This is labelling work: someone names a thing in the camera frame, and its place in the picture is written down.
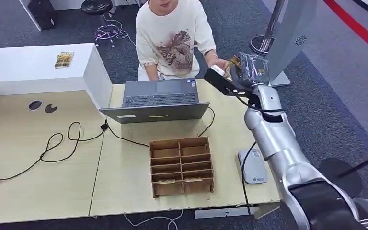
black cable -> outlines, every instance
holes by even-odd
[[[133,143],[133,144],[142,145],[142,146],[146,146],[147,148],[150,148],[150,146],[149,146],[149,145],[142,144],[142,143],[138,143],[138,142],[135,142],[135,141],[132,141],[132,140],[129,140],[129,139],[121,138],[121,137],[120,137],[120,136],[118,136],[116,133],[114,133],[114,131],[111,129],[111,126],[108,124],[108,120],[105,120],[105,124],[106,124],[106,125],[108,125],[109,131],[111,131],[111,133],[112,133],[115,137],[117,137],[117,138],[119,138],[119,139],[121,139],[121,140],[128,141],[128,142]]]
[[[71,137],[70,137],[70,130],[71,130],[71,127],[72,127],[74,124],[78,124],[78,125],[79,125],[78,139],[73,139],[73,138],[71,138]],[[44,158],[44,156],[46,155],[46,153],[48,153],[50,150],[52,150],[52,149],[54,149],[54,148],[58,147],[58,146],[63,142],[63,140],[64,140],[64,135],[63,135],[62,133],[55,133],[55,134],[51,135],[51,137],[48,139],[47,144],[46,144],[46,149],[45,149],[45,151],[40,155],[39,159],[38,159],[34,164],[32,164],[29,168],[27,168],[26,170],[24,170],[24,171],[22,171],[22,172],[20,172],[20,173],[18,173],[18,174],[16,174],[16,175],[14,175],[14,176],[0,179],[0,181],[10,180],[10,179],[13,179],[13,178],[15,178],[15,177],[17,177],[17,176],[22,175],[23,173],[25,173],[25,172],[29,171],[31,168],[33,168],[33,166],[35,166],[37,163],[39,163],[39,161],[43,161],[43,162],[47,162],[47,163],[55,163],[55,162],[65,161],[65,160],[67,160],[68,158],[70,158],[70,157],[75,153],[75,151],[76,151],[76,149],[77,149],[77,146],[78,146],[78,143],[79,143],[80,141],[90,141],[90,140],[96,139],[96,138],[98,138],[98,137],[102,136],[102,135],[104,134],[105,130],[107,130],[107,128],[108,128],[108,126],[107,126],[106,124],[101,125],[102,132],[101,132],[99,135],[97,135],[97,136],[95,136],[95,137],[93,137],[93,138],[90,138],[90,139],[80,139],[80,137],[81,137],[81,123],[80,123],[80,122],[78,122],[78,121],[73,122],[73,123],[71,123],[71,125],[69,126],[69,129],[68,129],[68,132],[67,132],[67,138],[68,138],[69,140],[73,140],[73,141],[76,141],[76,142],[75,142],[74,149],[73,149],[73,151],[71,152],[71,154],[70,154],[69,156],[67,156],[67,157],[65,157],[65,158],[63,158],[63,159],[60,159],[60,160],[56,160],[56,161],[46,161],[46,160],[44,160],[44,159],[43,159],[43,158]],[[57,144],[55,144],[54,146],[50,147],[50,142],[51,142],[51,140],[52,140],[55,136],[59,136],[59,135],[60,135],[60,137],[61,137],[61,140],[60,140]]]
[[[285,109],[259,109],[257,107],[254,107],[254,106],[251,106],[251,105],[248,105],[244,100],[242,100],[242,98],[237,95],[237,94],[233,94],[233,96],[235,96],[240,102],[242,102],[245,106],[251,108],[251,109],[254,109],[254,110],[257,110],[259,112],[262,112],[262,113],[275,113],[275,112],[283,112],[285,111]]]
[[[211,127],[212,124],[214,123],[214,120],[215,120],[215,111],[211,107],[209,107],[209,106],[208,106],[208,109],[210,109],[212,111],[212,114],[213,114],[211,124],[209,124],[209,126],[206,127],[204,129],[204,131],[202,131],[202,133],[200,135],[198,135],[198,137],[202,136],[209,129],[209,127]]]
[[[252,144],[252,146],[250,147],[248,153],[246,154],[245,156],[245,159],[243,160],[243,163],[242,163],[242,186],[243,186],[243,193],[245,195],[245,201],[246,201],[246,206],[248,208],[248,213],[249,215],[251,214],[250,213],[250,206],[249,206],[249,199],[247,197],[247,193],[246,193],[246,187],[245,187],[245,163],[246,163],[246,159],[247,157],[249,156],[249,153],[252,151],[253,147],[256,145],[256,141]]]
[[[351,173],[353,173],[353,172],[356,172],[356,171],[358,171],[358,170],[360,170],[360,169],[362,169],[362,168],[364,168],[365,166],[367,166],[368,165],[368,160],[367,161],[364,161],[364,162],[362,162],[362,163],[360,163],[360,164],[358,164],[357,166],[355,166],[355,167],[353,167],[353,168],[350,168],[350,169],[348,169],[348,170],[346,170],[345,172],[343,172],[343,173],[341,173],[341,174],[339,174],[339,175],[337,175],[336,177],[337,178],[343,178],[343,177],[346,177],[346,176],[348,176],[349,174],[351,174]]]

hand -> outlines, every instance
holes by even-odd
[[[212,60],[210,62],[209,67],[211,67],[213,65],[217,65],[221,69],[225,70],[225,68],[229,65],[229,62],[227,60],[223,60],[223,59],[215,59],[215,60]]]

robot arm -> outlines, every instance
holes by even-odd
[[[207,71],[205,80],[225,95],[249,99],[245,123],[273,172],[291,228],[366,229],[358,222],[358,210],[348,194],[325,178],[302,153],[277,91],[264,80],[249,85],[236,79],[239,76],[234,73],[239,75],[240,66],[247,68],[243,63],[232,66],[231,80],[217,67]]]

laptop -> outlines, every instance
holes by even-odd
[[[200,103],[195,79],[128,81],[122,108],[99,111],[125,123],[200,119],[209,103]]]

small box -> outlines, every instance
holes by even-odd
[[[153,197],[214,191],[208,138],[150,143]]]

